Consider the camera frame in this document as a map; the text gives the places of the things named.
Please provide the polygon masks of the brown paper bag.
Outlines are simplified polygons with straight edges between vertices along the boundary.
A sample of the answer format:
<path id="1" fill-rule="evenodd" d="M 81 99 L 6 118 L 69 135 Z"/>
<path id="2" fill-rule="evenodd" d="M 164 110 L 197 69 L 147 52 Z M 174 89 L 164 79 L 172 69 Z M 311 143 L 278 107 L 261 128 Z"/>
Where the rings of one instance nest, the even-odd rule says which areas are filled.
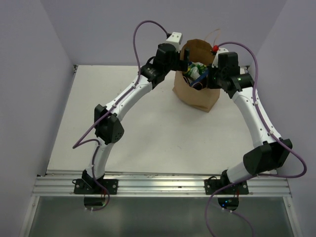
<path id="1" fill-rule="evenodd" d="M 191 62 L 208 66 L 215 58 L 212 54 L 213 46 L 206 39 L 191 39 L 182 48 L 190 50 L 189 60 Z M 177 71 L 173 92 L 185 104 L 208 113 L 218 101 L 220 90 L 206 88 L 205 79 L 201 82 L 194 82 L 192 86 L 190 86 L 190 80 L 192 80 L 191 77 Z"/>

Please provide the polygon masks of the green snack bag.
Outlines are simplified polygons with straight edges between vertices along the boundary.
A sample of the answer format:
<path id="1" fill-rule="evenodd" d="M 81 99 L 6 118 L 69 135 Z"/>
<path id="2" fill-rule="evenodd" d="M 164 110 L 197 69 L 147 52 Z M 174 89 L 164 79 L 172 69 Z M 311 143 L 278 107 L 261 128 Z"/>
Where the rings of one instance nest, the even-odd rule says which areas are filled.
<path id="1" fill-rule="evenodd" d="M 205 71 L 207 66 L 200 62 L 190 62 L 188 69 L 183 73 L 183 76 L 190 78 L 192 80 L 198 79 Z"/>

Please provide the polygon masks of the dark blue snack bag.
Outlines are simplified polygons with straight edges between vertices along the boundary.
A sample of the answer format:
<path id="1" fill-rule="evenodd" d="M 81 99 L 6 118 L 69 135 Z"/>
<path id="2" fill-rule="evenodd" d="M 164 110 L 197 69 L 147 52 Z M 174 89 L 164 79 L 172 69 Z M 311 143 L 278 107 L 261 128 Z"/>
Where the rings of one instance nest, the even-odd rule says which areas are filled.
<path id="1" fill-rule="evenodd" d="M 196 80 L 192 81 L 190 83 L 190 86 L 192 87 L 195 83 L 201 82 L 203 79 L 205 79 L 208 76 L 209 71 L 206 70 L 202 75 L 200 75 Z"/>

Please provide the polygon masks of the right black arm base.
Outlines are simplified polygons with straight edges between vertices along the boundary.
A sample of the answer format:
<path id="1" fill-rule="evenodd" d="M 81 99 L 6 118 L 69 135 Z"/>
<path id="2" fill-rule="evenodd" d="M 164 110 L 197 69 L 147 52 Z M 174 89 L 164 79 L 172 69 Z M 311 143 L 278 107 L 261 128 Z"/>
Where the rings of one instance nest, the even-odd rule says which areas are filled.
<path id="1" fill-rule="evenodd" d="M 204 189 L 206 195 L 218 196 L 219 206 L 227 210 L 236 210 L 239 206 L 239 196 L 249 194 L 246 181 L 231 184 L 228 179 L 216 176 L 204 180 Z"/>

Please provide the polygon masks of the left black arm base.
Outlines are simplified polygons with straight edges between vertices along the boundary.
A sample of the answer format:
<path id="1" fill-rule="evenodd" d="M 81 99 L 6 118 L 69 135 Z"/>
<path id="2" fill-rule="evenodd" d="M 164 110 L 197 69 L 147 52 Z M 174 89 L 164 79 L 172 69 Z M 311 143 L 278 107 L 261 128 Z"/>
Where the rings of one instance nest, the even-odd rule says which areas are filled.
<path id="1" fill-rule="evenodd" d="M 104 175 L 96 180 L 90 177 L 85 171 L 81 178 L 72 180 L 74 194 L 85 195 L 84 207 L 90 211 L 97 211 L 105 208 L 109 203 L 111 195 L 118 191 L 118 179 L 104 179 Z"/>

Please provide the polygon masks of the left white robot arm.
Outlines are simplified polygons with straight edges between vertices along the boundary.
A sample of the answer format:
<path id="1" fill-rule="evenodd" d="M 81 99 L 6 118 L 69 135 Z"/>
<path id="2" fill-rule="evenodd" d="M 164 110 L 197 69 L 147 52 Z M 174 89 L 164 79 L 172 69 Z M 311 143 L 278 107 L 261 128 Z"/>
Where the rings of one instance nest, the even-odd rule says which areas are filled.
<path id="1" fill-rule="evenodd" d="M 102 190 L 105 165 L 114 143 L 118 142 L 124 128 L 121 124 L 127 112 L 147 93 L 163 82 L 170 71 L 188 69 L 190 50 L 177 51 L 169 43 L 158 45 L 156 55 L 151 57 L 139 70 L 140 76 L 119 96 L 105 106 L 97 105 L 94 109 L 96 125 L 94 141 L 97 148 L 91 159 L 90 167 L 82 173 L 85 188 L 92 194 Z"/>

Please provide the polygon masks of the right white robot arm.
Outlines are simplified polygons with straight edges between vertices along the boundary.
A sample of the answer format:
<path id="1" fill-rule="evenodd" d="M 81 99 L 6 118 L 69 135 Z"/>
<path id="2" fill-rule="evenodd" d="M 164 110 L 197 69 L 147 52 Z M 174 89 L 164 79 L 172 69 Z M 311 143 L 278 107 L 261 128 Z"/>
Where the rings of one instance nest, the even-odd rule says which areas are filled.
<path id="1" fill-rule="evenodd" d="M 208 69 L 209 85 L 223 89 L 236 104 L 253 143 L 253 149 L 243 156 L 241 163 L 222 173 L 220 188 L 231 194 L 237 189 L 237 181 L 282 167 L 289 155 L 284 146 L 292 148 L 292 143 L 282 139 L 273 127 L 253 88 L 252 76 L 240 71 L 237 53 L 218 49 Z"/>

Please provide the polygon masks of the aluminium front rail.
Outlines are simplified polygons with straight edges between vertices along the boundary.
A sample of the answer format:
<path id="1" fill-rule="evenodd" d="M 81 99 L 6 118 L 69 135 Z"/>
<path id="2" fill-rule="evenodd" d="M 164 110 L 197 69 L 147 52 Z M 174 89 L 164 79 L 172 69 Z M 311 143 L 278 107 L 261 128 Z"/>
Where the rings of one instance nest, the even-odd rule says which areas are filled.
<path id="1" fill-rule="evenodd" d="M 38 197 L 71 197 L 75 194 L 75 180 L 78 172 L 52 172 L 37 177 L 32 195 Z M 193 197 L 204 198 L 206 175 L 161 174 L 161 173 L 119 173 L 107 172 L 105 179 L 113 182 L 114 197 Z M 289 197 L 288 181 L 282 178 L 260 177 L 247 181 L 232 192 L 239 197 Z"/>

